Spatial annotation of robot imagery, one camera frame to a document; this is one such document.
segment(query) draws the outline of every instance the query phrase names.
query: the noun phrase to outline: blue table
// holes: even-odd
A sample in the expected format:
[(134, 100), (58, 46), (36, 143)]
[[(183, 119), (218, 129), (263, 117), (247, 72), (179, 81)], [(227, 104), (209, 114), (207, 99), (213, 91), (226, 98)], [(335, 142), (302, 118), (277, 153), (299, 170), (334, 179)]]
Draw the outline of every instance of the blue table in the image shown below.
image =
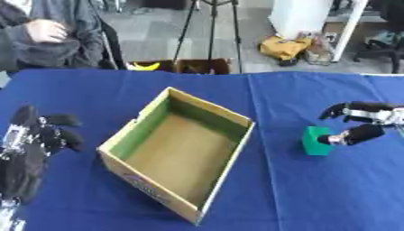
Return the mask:
[[(44, 114), (77, 115), (86, 140), (83, 153), (63, 151), (51, 159), (38, 197), (25, 212), (27, 231), (195, 230), (107, 171), (96, 148), (168, 86), (255, 120), (248, 79), (229, 80), (102, 70), (32, 70), (17, 75), (0, 91), (0, 131), (19, 106), (32, 104)], [(277, 230), (265, 158), (255, 132), (197, 230)]]
[[(167, 86), (258, 122), (202, 226), (195, 228), (108, 172), (96, 147)], [(0, 131), (32, 104), (44, 114), (83, 120), (83, 153), (51, 159), (38, 197), (24, 211), (27, 230), (404, 230), (404, 142), (391, 130), (370, 143), (309, 157), (308, 125), (340, 132), (355, 124), (320, 122), (335, 103), (403, 104), (404, 79), (273, 72), (207, 77), (164, 72), (30, 70), (0, 91)]]

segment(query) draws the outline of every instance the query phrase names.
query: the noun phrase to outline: gray carpet floor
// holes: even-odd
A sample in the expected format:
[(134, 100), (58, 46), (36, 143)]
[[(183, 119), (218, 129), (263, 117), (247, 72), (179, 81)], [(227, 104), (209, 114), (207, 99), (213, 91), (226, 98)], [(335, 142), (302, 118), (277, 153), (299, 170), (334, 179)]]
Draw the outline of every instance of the gray carpet floor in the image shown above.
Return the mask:
[[(103, 17), (118, 31), (125, 60), (172, 59), (177, 48), (178, 37), (188, 11), (152, 9), (146, 14), (133, 14), (139, 0), (128, 0), (124, 12), (106, 13)], [(273, 35), (268, 15), (271, 0), (241, 0), (239, 5), (240, 33), (243, 39), (242, 53), (244, 72), (277, 70), (304, 70), (323, 72), (389, 73), (389, 59), (369, 59), (352, 62), (353, 51), (348, 49), (340, 62), (327, 67), (309, 65), (301, 60), (297, 66), (282, 68), (277, 61), (261, 55), (257, 44), (266, 36)], [(205, 59), (207, 57), (210, 29), (210, 6), (201, 4), (201, 11), (192, 18), (187, 39), (180, 57), (183, 59)], [(216, 24), (215, 57), (232, 58), (234, 73), (237, 59), (234, 43), (234, 24), (231, 5), (219, 7)]]

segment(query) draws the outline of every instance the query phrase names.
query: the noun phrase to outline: robotic hand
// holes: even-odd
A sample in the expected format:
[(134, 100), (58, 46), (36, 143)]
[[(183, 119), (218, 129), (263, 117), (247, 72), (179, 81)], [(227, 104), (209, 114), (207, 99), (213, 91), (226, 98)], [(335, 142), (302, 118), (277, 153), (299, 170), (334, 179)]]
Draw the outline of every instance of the robotic hand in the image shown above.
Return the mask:
[(81, 137), (61, 125), (80, 122), (73, 115), (39, 116), (33, 106), (22, 106), (11, 119), (0, 145), (0, 231), (23, 230), (15, 213), (35, 195), (47, 159), (63, 148), (80, 150)]
[(351, 102), (337, 104), (326, 109), (319, 119), (345, 116), (344, 122), (367, 123), (349, 128), (338, 135), (322, 135), (318, 141), (325, 144), (354, 145), (384, 135), (383, 128), (396, 127), (403, 132), (404, 106), (383, 103)]

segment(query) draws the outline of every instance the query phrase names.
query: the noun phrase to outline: gray jacket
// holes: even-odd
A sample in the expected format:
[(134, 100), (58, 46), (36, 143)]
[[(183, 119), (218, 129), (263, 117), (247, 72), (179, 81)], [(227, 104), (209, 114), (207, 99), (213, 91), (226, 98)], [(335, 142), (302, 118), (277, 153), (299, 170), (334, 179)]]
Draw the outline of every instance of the gray jacket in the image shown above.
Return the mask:
[(5, 30), (0, 30), (0, 71), (17, 70), (15, 50)]
[[(104, 49), (101, 23), (89, 0), (34, 0), (30, 17), (0, 0), (0, 69), (16, 62), (46, 68), (97, 67)], [(63, 43), (34, 43), (24, 23), (50, 19), (64, 24)]]

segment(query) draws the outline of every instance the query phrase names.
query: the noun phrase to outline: green cube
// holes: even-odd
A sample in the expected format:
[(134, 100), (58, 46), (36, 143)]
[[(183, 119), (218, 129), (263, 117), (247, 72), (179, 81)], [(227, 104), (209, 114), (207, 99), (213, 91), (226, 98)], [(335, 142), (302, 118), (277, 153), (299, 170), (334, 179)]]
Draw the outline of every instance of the green cube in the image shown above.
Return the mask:
[(324, 134), (331, 134), (328, 127), (309, 126), (303, 134), (303, 146), (307, 155), (328, 155), (333, 149), (331, 145), (320, 143), (317, 138)]

